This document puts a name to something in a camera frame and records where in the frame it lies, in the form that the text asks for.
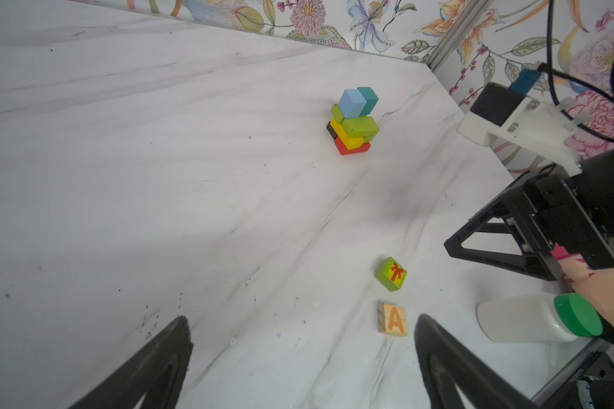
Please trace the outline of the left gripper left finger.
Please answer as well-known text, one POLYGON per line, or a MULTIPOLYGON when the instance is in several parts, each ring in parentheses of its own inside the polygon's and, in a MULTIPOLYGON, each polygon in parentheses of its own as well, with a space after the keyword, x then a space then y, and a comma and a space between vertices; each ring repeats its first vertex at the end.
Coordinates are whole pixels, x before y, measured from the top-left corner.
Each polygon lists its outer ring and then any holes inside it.
POLYGON ((193 344, 186 317, 175 318, 73 408, 174 408, 193 344))

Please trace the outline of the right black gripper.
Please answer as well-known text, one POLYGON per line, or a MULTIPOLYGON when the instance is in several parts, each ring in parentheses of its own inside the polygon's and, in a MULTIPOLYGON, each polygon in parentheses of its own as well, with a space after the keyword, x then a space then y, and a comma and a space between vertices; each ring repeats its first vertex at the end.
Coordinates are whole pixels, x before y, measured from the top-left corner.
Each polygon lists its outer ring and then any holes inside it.
POLYGON ((520 177, 444 242, 449 256, 543 281, 560 279, 555 246, 593 270, 614 268, 614 150, 581 163, 581 174, 520 177), (520 254, 467 249, 476 233, 511 236, 520 254))

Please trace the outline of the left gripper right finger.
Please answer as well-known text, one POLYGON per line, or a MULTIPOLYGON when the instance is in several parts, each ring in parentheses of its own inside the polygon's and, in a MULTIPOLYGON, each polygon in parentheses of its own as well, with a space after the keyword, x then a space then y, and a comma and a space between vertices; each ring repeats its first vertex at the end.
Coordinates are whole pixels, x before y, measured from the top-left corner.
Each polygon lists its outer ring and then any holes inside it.
POLYGON ((429 315, 420 315, 414 341, 432 408, 535 408, 429 315))

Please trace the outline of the wood cube letter A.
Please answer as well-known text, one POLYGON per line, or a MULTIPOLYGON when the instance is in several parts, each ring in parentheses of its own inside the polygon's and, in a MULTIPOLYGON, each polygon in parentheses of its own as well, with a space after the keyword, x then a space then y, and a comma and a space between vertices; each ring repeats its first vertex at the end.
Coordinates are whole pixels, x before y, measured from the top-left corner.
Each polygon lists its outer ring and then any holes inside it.
POLYGON ((408 322, 405 308, 389 303, 378 303, 379 333, 396 337, 407 337, 408 322))

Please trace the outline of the green cube red print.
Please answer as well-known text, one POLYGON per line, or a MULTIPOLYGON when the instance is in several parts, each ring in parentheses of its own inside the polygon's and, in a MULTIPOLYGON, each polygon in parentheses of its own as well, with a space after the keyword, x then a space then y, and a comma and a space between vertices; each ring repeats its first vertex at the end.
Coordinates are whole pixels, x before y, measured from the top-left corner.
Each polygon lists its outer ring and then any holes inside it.
POLYGON ((382 260, 377 267, 374 277, 387 291, 398 291, 403 287, 408 271, 393 257, 382 260))

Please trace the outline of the green block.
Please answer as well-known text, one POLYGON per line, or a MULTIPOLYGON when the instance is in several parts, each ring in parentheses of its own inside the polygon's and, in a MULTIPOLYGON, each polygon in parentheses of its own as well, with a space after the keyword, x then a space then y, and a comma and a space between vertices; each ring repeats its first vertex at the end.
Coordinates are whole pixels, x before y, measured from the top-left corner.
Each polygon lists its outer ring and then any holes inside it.
POLYGON ((375 119, 368 116, 343 119, 341 126, 349 138, 362 138, 364 141, 372 141, 380 131, 375 119))
POLYGON ((334 104, 332 105, 330 112, 333 116, 333 120, 337 123, 337 124, 342 124, 343 120, 345 119, 344 114, 341 112, 341 110, 339 109, 339 105, 338 104, 334 104))

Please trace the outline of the yellow wood block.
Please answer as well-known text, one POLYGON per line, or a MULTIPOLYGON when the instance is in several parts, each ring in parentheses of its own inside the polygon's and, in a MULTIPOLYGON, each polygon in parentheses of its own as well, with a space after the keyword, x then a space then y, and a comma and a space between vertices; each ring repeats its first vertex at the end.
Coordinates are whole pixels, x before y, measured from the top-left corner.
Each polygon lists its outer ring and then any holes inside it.
POLYGON ((366 143, 366 141, 364 141, 364 139, 361 137, 351 138, 347 136, 341 124, 337 124, 333 119, 329 122, 329 124, 332 125, 336 134, 338 135, 338 139, 341 141, 341 143, 344 145, 344 147, 348 151, 352 151, 352 150, 361 148, 361 146, 363 146, 366 143))

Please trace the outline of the teal cube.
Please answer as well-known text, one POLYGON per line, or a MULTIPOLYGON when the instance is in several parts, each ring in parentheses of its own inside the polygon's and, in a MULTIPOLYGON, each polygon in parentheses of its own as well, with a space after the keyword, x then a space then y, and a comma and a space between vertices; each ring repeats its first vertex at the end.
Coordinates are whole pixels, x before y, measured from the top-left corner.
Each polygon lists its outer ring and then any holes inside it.
POLYGON ((357 89, 360 91, 365 100, 365 106, 361 111, 360 116, 366 117, 374 110, 377 102, 379 101, 379 97, 375 94, 371 87, 358 87, 357 89))

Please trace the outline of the light blue cube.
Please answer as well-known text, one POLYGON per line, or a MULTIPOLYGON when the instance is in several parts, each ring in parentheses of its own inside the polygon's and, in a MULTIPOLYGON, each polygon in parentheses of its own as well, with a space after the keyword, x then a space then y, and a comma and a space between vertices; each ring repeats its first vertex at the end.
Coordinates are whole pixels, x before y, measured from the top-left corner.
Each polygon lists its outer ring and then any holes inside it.
POLYGON ((339 99, 339 110, 344 119, 358 118, 365 109, 367 100, 358 89, 345 90, 339 99))

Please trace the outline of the brown wood block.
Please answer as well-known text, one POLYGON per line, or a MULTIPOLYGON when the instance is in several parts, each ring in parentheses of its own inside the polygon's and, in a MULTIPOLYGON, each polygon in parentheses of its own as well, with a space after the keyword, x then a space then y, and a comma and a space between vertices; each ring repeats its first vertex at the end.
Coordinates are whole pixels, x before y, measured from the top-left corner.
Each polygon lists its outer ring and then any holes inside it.
POLYGON ((326 129, 329 132, 329 135, 334 139, 334 141, 336 141, 337 138, 338 138, 338 135, 336 134, 336 132, 335 132, 334 128, 332 127, 332 125, 327 123, 326 129))

